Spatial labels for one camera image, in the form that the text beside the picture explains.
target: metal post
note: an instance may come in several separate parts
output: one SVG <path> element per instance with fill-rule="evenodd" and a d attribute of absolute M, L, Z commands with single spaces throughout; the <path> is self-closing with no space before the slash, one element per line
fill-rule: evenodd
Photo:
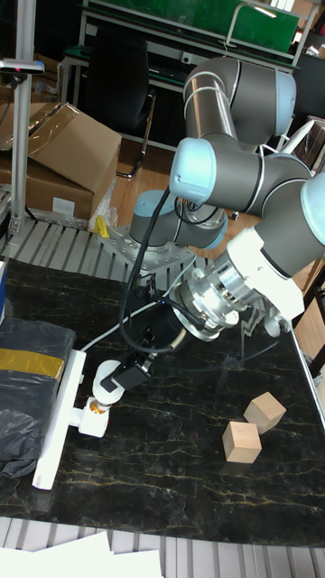
<path fill-rule="evenodd" d="M 81 22 L 80 22 L 80 31 L 79 31 L 79 46 L 85 45 L 85 37 L 86 37 L 86 27 L 87 27 L 87 16 L 84 13 L 84 10 L 88 7 L 88 0 L 83 0 L 82 3 L 82 14 L 81 14 Z"/>
<path fill-rule="evenodd" d="M 310 13 L 310 15 L 308 16 L 307 23 L 305 24 L 305 27 L 304 27 L 304 29 L 303 29 L 302 37 L 301 37 L 301 39 L 300 39 L 300 41 L 299 41 L 299 44 L 298 44 L 296 53 L 294 54 L 294 59 L 293 59 L 293 61 L 292 61 L 292 65 L 293 65 L 293 66 L 296 66 L 296 65 L 298 64 L 299 57 L 300 57 L 300 55 L 301 55 L 301 53 L 302 53 L 302 48 L 303 48 L 303 46 L 304 46 L 304 44 L 305 44 L 305 42 L 306 42 L 306 40 L 307 40 L 308 32 L 309 32 L 310 29 L 311 29 L 311 25 L 312 25 L 312 23 L 313 23 L 313 19 L 314 19 L 315 15 L 316 15 L 318 9 L 319 9 L 319 6 L 318 6 L 318 5 L 313 6 L 312 9 L 311 9 L 311 13 Z"/>
<path fill-rule="evenodd" d="M 18 0 L 16 59 L 19 61 L 33 60 L 35 14 L 36 0 Z M 24 219 L 31 86 L 32 77 L 28 75 L 14 94 L 12 217 L 9 225 L 9 233 L 13 235 L 18 233 Z"/>
<path fill-rule="evenodd" d="M 81 66 L 79 64 L 77 64 L 76 76 L 75 76 L 75 85 L 74 85 L 74 90 L 73 90 L 73 100 L 72 100 L 72 104 L 74 107 L 78 106 L 80 77 L 81 77 Z"/>
<path fill-rule="evenodd" d="M 235 8 L 235 10 L 234 10 L 233 17 L 232 17 L 232 19 L 231 19 L 231 23 L 230 23 L 230 26 L 229 26 L 229 30 L 228 30 L 228 32 L 227 32 L 227 38 L 226 38 L 226 41 L 225 41 L 225 44 L 226 44 L 226 45 L 229 45 L 229 44 L 230 44 L 231 36 L 232 36 L 232 33 L 233 33 L 233 31 L 234 31 L 234 28 L 235 28 L 235 24 L 236 24 L 236 20 L 237 20 L 238 13 L 239 13 L 239 11 L 240 11 L 244 6 L 249 6 L 249 4 L 247 4 L 247 3 L 238 4 L 238 6 L 236 6 L 236 8 Z"/>

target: yellow tape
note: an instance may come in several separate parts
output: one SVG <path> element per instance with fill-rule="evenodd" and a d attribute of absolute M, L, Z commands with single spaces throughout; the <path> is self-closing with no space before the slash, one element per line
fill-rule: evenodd
<path fill-rule="evenodd" d="M 58 381 L 62 375 L 64 361 L 33 351 L 0 349 L 0 370 L 22 371 L 50 376 Z"/>
<path fill-rule="evenodd" d="M 104 221 L 104 217 L 102 215 L 98 215 L 96 217 L 94 233 L 99 233 L 99 235 L 103 238 L 110 237 L 107 231 L 106 222 Z"/>

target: wooden floor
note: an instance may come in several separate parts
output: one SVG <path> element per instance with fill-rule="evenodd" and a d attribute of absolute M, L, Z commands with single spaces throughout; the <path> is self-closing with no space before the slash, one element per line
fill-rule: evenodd
<path fill-rule="evenodd" d="M 118 170 L 129 170 L 139 152 L 140 145 L 138 143 L 123 140 L 119 156 Z M 169 181 L 172 158 L 173 153 L 170 151 L 148 147 L 148 152 L 144 158 L 143 165 L 134 179 L 127 180 L 117 177 L 111 204 L 116 207 L 118 225 L 125 225 L 131 222 L 135 201 L 141 192 L 154 189 L 164 190 L 166 188 Z M 245 227 L 253 227 L 257 221 L 258 218 L 252 217 L 251 215 L 240 215 L 237 221 L 229 219 L 227 233 L 224 240 L 217 248 L 213 250 L 199 250 L 192 247 L 192 249 L 200 256 L 216 258 L 224 251 L 227 242 L 232 237 L 237 235 Z M 310 270 L 311 266 L 308 266 L 294 277 L 295 282 L 301 289 L 305 285 Z M 295 330 L 295 333 L 303 353 L 315 357 L 316 353 L 325 342 L 325 326 L 315 303 L 312 303 L 308 311 L 304 314 Z M 320 402 L 325 410 L 325 378 L 323 378 L 318 385 L 317 391 Z"/>

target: black cable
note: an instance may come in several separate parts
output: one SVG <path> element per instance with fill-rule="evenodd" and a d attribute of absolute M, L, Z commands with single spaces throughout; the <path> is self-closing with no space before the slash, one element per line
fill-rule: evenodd
<path fill-rule="evenodd" d="M 199 210 L 202 205 L 197 205 L 195 202 L 190 201 L 187 203 L 187 206 L 191 213 L 196 213 L 196 211 Z"/>
<path fill-rule="evenodd" d="M 161 300 L 162 305 L 164 305 L 165 303 L 167 303 L 167 305 L 171 305 L 172 307 L 174 307 L 175 309 L 178 309 L 183 315 L 184 317 L 186 317 L 186 319 L 190 322 L 193 323 L 193 325 L 195 325 L 195 327 L 201 331 L 202 329 L 204 329 L 205 326 L 205 321 L 203 319 L 200 319 L 200 317 L 196 317 L 195 315 L 193 315 L 191 312 L 188 311 L 188 309 L 186 309 L 186 307 L 183 307 L 182 305 L 180 305 L 179 303 L 177 303 L 176 301 L 173 301 L 172 299 L 170 299 L 169 297 L 163 297 Z"/>
<path fill-rule="evenodd" d="M 179 210 L 178 210 L 178 206 L 177 206 L 177 202 L 178 202 L 178 197 L 176 197 L 175 202 L 174 202 L 174 210 L 175 213 L 177 215 L 177 217 L 183 222 L 183 223 L 187 223 L 188 225 L 201 225 L 202 223 L 206 223 L 207 221 L 209 221 L 218 211 L 218 207 L 216 207 L 205 219 L 202 220 L 189 220 L 186 219 L 186 217 L 183 217 L 183 215 L 180 214 Z"/>
<path fill-rule="evenodd" d="M 155 273 L 147 273 L 146 275 L 139 275 L 139 279 L 145 279 L 146 277 L 153 277 Z"/>
<path fill-rule="evenodd" d="M 28 215 L 32 220 L 37 221 L 37 218 L 35 217 L 35 215 L 33 215 L 32 211 L 29 210 L 28 207 L 26 207 L 26 205 L 25 205 L 25 211 L 26 211 L 27 215 Z"/>
<path fill-rule="evenodd" d="M 151 349 L 151 348 L 144 347 L 144 346 L 140 345 L 135 340 L 133 340 L 132 337 L 126 332 L 125 325 L 123 323 L 123 319 L 125 318 L 125 307 L 126 307 L 127 299 L 128 299 L 129 294 L 133 288 L 135 279 L 137 278 L 137 276 L 139 276 L 141 264 L 144 260 L 144 253 L 145 253 L 146 249 L 148 248 L 149 238 L 153 232 L 153 227 L 156 224 L 156 221 L 159 217 L 160 211 L 162 210 L 162 207 L 163 207 L 165 201 L 167 200 L 169 194 L 170 194 L 170 190 L 169 190 L 169 187 L 167 187 L 167 189 L 164 192 L 164 194 L 162 195 L 158 205 L 156 206 L 156 208 L 153 212 L 153 215 L 150 219 L 150 223 L 147 227 L 147 230 L 144 233 L 144 238 L 142 240 L 139 252 L 137 254 L 135 264 L 132 268 L 132 271 L 131 271 L 130 276 L 128 278 L 128 282 L 126 284 L 125 294 L 124 294 L 123 301 L 121 303 L 120 312 L 119 312 L 120 331 L 122 333 L 123 338 L 125 339 L 126 343 L 130 347 L 134 348 L 134 350 L 136 350 L 136 351 L 141 351 L 142 353 L 170 353 L 172 351 L 171 346 L 168 346 L 165 348 L 160 348 L 160 349 L 155 349 L 155 348 Z"/>
<path fill-rule="evenodd" d="M 238 359 L 237 361 L 238 363 L 239 362 L 245 363 L 245 361 L 257 358 L 259 355 L 263 355 L 263 353 L 266 353 L 267 351 L 271 350 L 279 342 L 280 340 L 276 341 L 275 343 L 272 343 L 272 345 L 269 345 L 268 347 L 265 347 L 263 350 L 254 353 L 254 355 L 250 355 L 247 358 Z M 172 369 L 173 371 L 180 371 L 181 373 L 209 373 L 210 371 L 218 371 L 219 369 L 229 368 L 227 363 L 220 363 L 220 365 L 215 365 L 212 368 L 176 368 L 175 366 L 165 365 L 164 363 L 160 363 L 159 361 L 155 361 L 154 363 L 158 366 L 161 366 L 162 368 Z"/>
<path fill-rule="evenodd" d="M 9 96 L 9 99 L 7 102 L 7 106 L 5 107 L 5 111 L 0 118 L 0 125 L 2 125 L 3 121 L 5 120 L 5 115 L 7 114 L 9 107 L 10 107 L 11 103 L 13 102 L 13 96 L 14 96 L 14 87 L 11 87 L 10 96 Z"/>

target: white cable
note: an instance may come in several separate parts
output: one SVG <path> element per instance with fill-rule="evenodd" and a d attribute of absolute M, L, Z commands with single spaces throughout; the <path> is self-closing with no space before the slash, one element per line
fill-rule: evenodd
<path fill-rule="evenodd" d="M 268 151 L 272 151 L 272 153 L 279 154 L 279 151 L 277 151 L 276 148 L 273 148 L 272 146 L 269 146 L 268 144 L 262 144 L 260 146 L 260 150 L 261 149 L 263 150 L 264 148 L 267 148 Z"/>
<path fill-rule="evenodd" d="M 173 350 L 176 350 L 176 348 L 180 345 L 180 343 L 183 341 L 183 339 L 185 338 L 187 334 L 186 329 L 182 329 L 181 333 L 176 337 L 176 339 L 174 339 L 174 341 L 171 343 L 171 348 Z"/>
<path fill-rule="evenodd" d="M 137 309 L 136 311 L 133 311 L 131 313 L 131 317 L 135 317 L 138 313 L 141 313 L 142 311 L 145 311 L 146 309 L 153 307 L 157 303 L 158 303 L 157 301 L 154 301 L 152 303 L 148 303 L 147 305 L 145 305 L 144 307 L 141 307 L 140 309 Z M 129 315 L 123 319 L 123 323 L 126 323 L 128 319 L 129 319 Z M 96 337 L 93 341 L 91 341 L 90 343 L 85 345 L 85 347 L 83 347 L 81 351 L 87 351 L 90 347 L 92 347 L 93 345 L 96 345 L 96 343 L 98 343 L 99 341 L 104 340 L 105 337 L 108 337 L 108 335 L 110 335 L 111 333 L 114 333 L 114 331 L 116 331 L 116 329 L 118 329 L 119 326 L 120 326 L 120 324 L 117 323 L 116 325 L 114 325 L 114 327 L 112 327 L 108 331 L 105 331 L 105 333 L 98 335 L 98 337 Z"/>
<path fill-rule="evenodd" d="M 297 132 L 288 140 L 287 143 L 281 149 L 281 153 L 283 154 L 291 154 L 295 147 L 300 144 L 300 142 L 304 139 L 304 137 L 311 131 L 315 121 L 309 120 L 308 123 L 298 128 Z"/>
<path fill-rule="evenodd" d="M 181 279 L 181 277 L 184 275 L 184 273 L 186 273 L 186 271 L 188 269 L 190 269 L 190 266 L 193 265 L 195 259 L 197 258 L 196 255 L 194 255 L 194 257 L 192 258 L 192 260 L 189 262 L 188 265 L 186 265 L 185 269 L 182 269 L 182 271 L 180 272 L 179 275 L 177 275 L 176 279 L 173 280 L 171 286 L 169 287 L 169 289 L 167 289 L 167 291 L 163 294 L 162 297 L 167 297 L 167 295 L 169 295 L 169 293 L 171 292 L 172 288 L 176 285 L 176 283 L 178 283 L 178 281 Z"/>
<path fill-rule="evenodd" d="M 227 57 L 227 50 L 228 50 L 227 45 L 224 44 L 224 46 L 225 46 L 225 48 L 226 48 L 226 54 L 224 55 L 223 58 Z M 237 93 L 237 86 L 238 86 L 240 71 L 241 71 L 240 61 L 237 60 L 237 73 L 236 73 L 236 78 L 235 78 L 235 82 L 234 82 L 234 84 L 233 84 L 233 89 L 232 89 L 231 96 L 230 96 L 230 99 L 229 99 L 229 106 L 230 106 L 230 107 L 231 107 L 231 105 L 232 105 L 232 103 L 233 103 L 233 100 L 234 100 L 234 97 L 235 97 L 235 95 L 236 95 L 236 93 Z"/>
<path fill-rule="evenodd" d="M 172 282 L 171 286 L 169 287 L 169 289 L 167 289 L 167 291 L 163 294 L 162 297 L 167 297 L 167 295 L 170 293 L 170 291 L 172 290 L 172 288 L 176 285 L 176 283 L 179 281 L 179 279 L 181 278 L 182 275 L 184 275 L 184 273 L 190 268 L 191 265 L 193 265 L 194 261 L 196 259 L 196 256 L 189 262 L 189 264 L 185 267 L 185 269 L 182 269 L 182 271 L 180 272 L 179 275 L 177 275 L 176 279 L 174 279 L 174 281 Z M 146 309 L 149 309 L 150 307 L 153 307 L 154 305 L 156 305 L 158 303 L 158 301 L 153 301 L 152 303 L 148 303 L 147 305 L 144 305 L 144 307 L 141 307 L 140 309 L 137 309 L 136 311 L 133 311 L 131 313 L 131 317 L 135 317 L 136 315 L 138 315 L 138 313 L 142 313 L 142 311 L 145 311 Z M 123 319 L 123 323 L 126 323 L 127 320 L 129 319 L 129 315 L 127 317 L 125 317 Z M 98 337 L 96 337 L 93 341 L 90 341 L 87 345 L 85 345 L 85 347 L 82 348 L 81 351 L 87 351 L 89 350 L 93 345 L 96 345 L 96 343 L 98 343 L 99 341 L 102 341 L 105 339 L 105 337 L 108 337 L 108 335 L 111 335 L 111 333 L 114 333 L 114 331 L 116 331 L 119 328 L 120 324 L 117 323 L 116 325 L 114 325 L 114 327 L 112 327 L 111 329 L 109 329 L 108 331 L 105 331 L 105 333 L 102 333 L 101 335 L 98 335 Z"/>

